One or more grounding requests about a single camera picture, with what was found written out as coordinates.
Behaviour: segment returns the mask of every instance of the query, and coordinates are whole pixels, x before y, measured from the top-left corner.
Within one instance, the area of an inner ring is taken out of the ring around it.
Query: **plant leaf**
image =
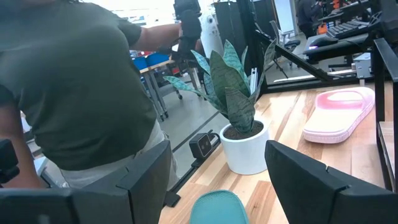
[[[232,44],[228,40],[225,40],[223,59],[228,66],[235,68],[239,72],[247,88],[249,89],[248,77],[244,72],[244,67],[239,60],[238,54],[236,53],[234,46],[232,46]]]
[[[224,105],[218,104],[217,102],[213,101],[212,97],[209,97],[206,94],[203,94],[201,91],[197,91],[193,88],[191,88],[190,86],[188,86],[187,84],[185,84],[185,82],[183,82],[181,79],[177,78],[177,77],[173,77],[173,76],[166,76],[163,77],[164,80],[167,80],[170,82],[170,84],[172,84],[175,88],[177,88],[178,90],[185,90],[185,91],[190,91],[193,93],[196,93],[204,98],[207,99],[207,101],[214,107],[216,108],[216,110],[218,110],[219,112],[223,113],[223,114],[227,114],[227,111],[225,109]]]
[[[207,74],[210,74],[210,66],[207,63],[207,61],[204,58],[204,56],[202,56],[201,54],[199,54],[198,52],[196,52],[194,50],[191,50],[191,52],[193,53],[193,55],[197,59],[197,62],[201,66],[201,68],[203,68],[204,71],[206,71]]]
[[[208,98],[220,106],[220,108],[222,110],[219,110],[219,111],[221,113],[228,114],[228,112],[226,110],[226,105],[223,105],[216,95],[216,91],[214,89],[213,80],[211,79],[211,76],[209,76],[208,74],[205,73],[205,74],[203,74],[203,79],[205,81],[205,87],[206,87],[206,91],[208,94],[207,95]]]
[[[225,88],[228,119],[240,133],[249,133],[253,128],[254,103],[235,88]]]
[[[225,87],[233,87],[245,96],[250,96],[250,92],[239,72],[228,66],[221,55],[215,51],[211,53],[210,70],[216,96],[223,105],[226,105]]]
[[[261,88],[261,85],[266,77],[266,70],[268,68],[268,65],[273,61],[273,59],[275,57],[275,45],[276,45],[276,39],[268,45],[268,48],[266,50],[266,54],[264,56],[264,64],[262,66],[262,73],[260,76],[259,83],[257,84],[257,88],[254,91],[254,93],[249,97],[249,99],[253,103],[256,102],[257,98],[259,97],[260,88]]]

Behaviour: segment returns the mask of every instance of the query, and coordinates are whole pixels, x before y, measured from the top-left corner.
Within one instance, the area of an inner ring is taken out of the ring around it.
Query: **pink slide sandal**
[[[374,91],[366,87],[345,88],[321,93],[315,111],[304,126],[306,140],[339,143],[353,133],[374,105]]]

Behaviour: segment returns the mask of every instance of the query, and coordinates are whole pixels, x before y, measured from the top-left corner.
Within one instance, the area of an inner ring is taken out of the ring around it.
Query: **wooden tabletop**
[[[291,91],[263,95],[256,104],[256,116],[268,124],[271,139],[285,144],[328,166],[384,187],[376,146],[375,110],[358,125],[345,142],[317,144],[304,140],[302,130],[315,109],[315,97],[324,91],[351,86]],[[386,84],[386,110],[392,110],[392,85]],[[386,113],[392,120],[392,112]],[[234,192],[245,206],[251,224],[288,223],[272,187],[268,171],[256,175],[238,175],[228,169],[220,146],[194,173],[178,194],[175,208],[165,207],[159,223],[189,223],[197,198],[211,190]]]

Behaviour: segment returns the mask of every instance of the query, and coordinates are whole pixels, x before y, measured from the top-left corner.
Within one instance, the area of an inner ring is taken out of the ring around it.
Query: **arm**
[[[18,158],[19,175],[3,187],[41,188],[30,149],[24,140],[21,114],[14,103],[0,106],[0,138],[9,139]]]
[[[156,51],[161,46],[168,46],[180,36],[181,24],[169,24],[142,28],[138,41],[132,50]]]

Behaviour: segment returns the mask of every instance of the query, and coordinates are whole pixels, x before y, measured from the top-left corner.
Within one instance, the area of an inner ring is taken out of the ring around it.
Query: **white planter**
[[[230,140],[225,138],[224,132],[231,124],[225,126],[220,132],[228,166],[237,174],[258,174],[267,169],[264,153],[266,142],[269,139],[268,128],[262,121],[255,120],[255,122],[262,123],[264,127],[260,133],[247,139]]]

